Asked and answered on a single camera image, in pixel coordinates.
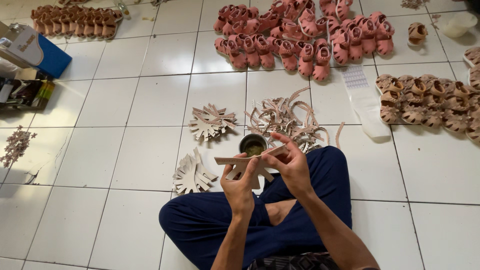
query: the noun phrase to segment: person's right hand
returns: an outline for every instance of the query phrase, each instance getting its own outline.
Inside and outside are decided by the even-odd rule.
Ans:
[[[268,154],[262,155],[262,159],[280,172],[288,190],[295,198],[298,199],[314,192],[305,154],[287,136],[276,132],[272,132],[270,135],[286,144],[288,152],[276,157]]]

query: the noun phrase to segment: hand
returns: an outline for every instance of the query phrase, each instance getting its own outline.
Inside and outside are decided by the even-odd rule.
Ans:
[[[234,158],[245,158],[247,153],[241,153]],[[258,159],[251,159],[245,170],[245,174],[240,180],[228,180],[226,176],[232,171],[233,165],[225,165],[220,184],[222,185],[225,197],[232,208],[232,220],[240,218],[248,220],[252,217],[255,202],[252,195],[252,175],[257,168]]]
[[[272,132],[270,135],[287,145],[287,153],[276,157],[266,154],[262,156],[262,159],[280,172],[288,190],[295,198],[301,199],[314,193],[305,154],[287,136],[276,132]]]

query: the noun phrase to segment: tile grout line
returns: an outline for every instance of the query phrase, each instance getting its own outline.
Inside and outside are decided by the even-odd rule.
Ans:
[[[423,262],[423,256],[422,256],[421,249],[420,249],[419,237],[417,235],[417,228],[415,228],[415,222],[413,220],[412,207],[410,205],[410,200],[408,199],[407,186],[405,185],[405,179],[403,178],[402,166],[400,165],[400,158],[398,158],[398,151],[396,149],[395,138],[394,138],[394,135],[393,135],[393,129],[392,129],[391,125],[389,125],[389,126],[390,126],[390,132],[392,134],[392,141],[393,141],[393,146],[395,148],[395,154],[396,154],[396,160],[398,162],[398,168],[400,169],[400,175],[402,176],[403,187],[405,189],[405,196],[407,197],[407,203],[408,203],[408,209],[410,211],[410,217],[412,218],[413,231],[415,233],[415,238],[417,239],[417,246],[419,248],[420,259],[421,259],[421,263],[422,263],[422,266],[423,266],[423,270],[425,270],[425,263]]]

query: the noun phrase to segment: knee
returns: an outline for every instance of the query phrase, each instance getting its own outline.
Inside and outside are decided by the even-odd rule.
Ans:
[[[335,164],[347,164],[347,158],[343,154],[342,150],[334,146],[326,146],[323,148],[315,149],[310,151],[307,156],[312,156],[312,158],[322,158],[328,161],[334,162]]]

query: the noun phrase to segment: white container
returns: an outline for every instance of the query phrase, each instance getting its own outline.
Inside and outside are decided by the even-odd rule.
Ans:
[[[469,12],[459,12],[444,25],[441,25],[440,31],[449,38],[461,37],[477,22],[478,18],[475,15]]]

